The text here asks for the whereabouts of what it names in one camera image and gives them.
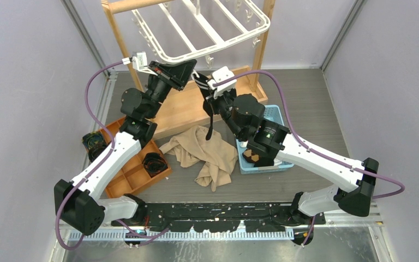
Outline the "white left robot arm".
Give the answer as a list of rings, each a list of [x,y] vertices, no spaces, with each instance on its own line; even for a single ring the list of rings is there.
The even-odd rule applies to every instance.
[[[189,81],[197,64],[190,59],[177,64],[151,61],[148,89],[126,90],[121,96],[123,124],[115,134],[109,134],[106,149],[71,181],[59,180],[54,187],[56,234],[64,221],[82,235],[88,236],[103,224],[125,219],[133,226],[145,221],[140,199],[130,194],[118,198],[101,199],[101,194],[121,168],[150,142],[157,128],[155,118],[172,89],[181,91]]]

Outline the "white plastic clip hanger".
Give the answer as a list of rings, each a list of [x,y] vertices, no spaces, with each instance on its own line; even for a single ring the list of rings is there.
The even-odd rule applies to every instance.
[[[250,40],[257,46],[270,18],[253,1],[169,1],[132,10],[155,57],[176,64],[205,58]]]

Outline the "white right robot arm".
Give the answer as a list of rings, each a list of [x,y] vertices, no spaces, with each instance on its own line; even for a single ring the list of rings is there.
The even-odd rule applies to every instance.
[[[266,119],[265,106],[251,94],[238,96],[230,91],[204,99],[207,113],[220,115],[253,154],[269,162],[277,159],[298,165],[332,182],[321,190],[296,193],[288,209],[293,222],[303,224],[318,213],[337,209],[358,217],[369,215],[375,187],[372,175],[378,170],[378,161],[352,160],[307,144],[286,126]]]

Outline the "black white-striped sock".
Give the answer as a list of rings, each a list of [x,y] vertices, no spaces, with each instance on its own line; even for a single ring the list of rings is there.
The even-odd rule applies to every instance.
[[[214,122],[214,111],[212,108],[211,102],[213,101],[213,91],[211,90],[208,82],[209,78],[201,73],[194,71],[192,73],[192,78],[199,87],[199,90],[203,96],[203,105],[202,108],[205,113],[209,116],[209,128],[206,134],[206,141],[209,141],[213,134],[213,122]]]

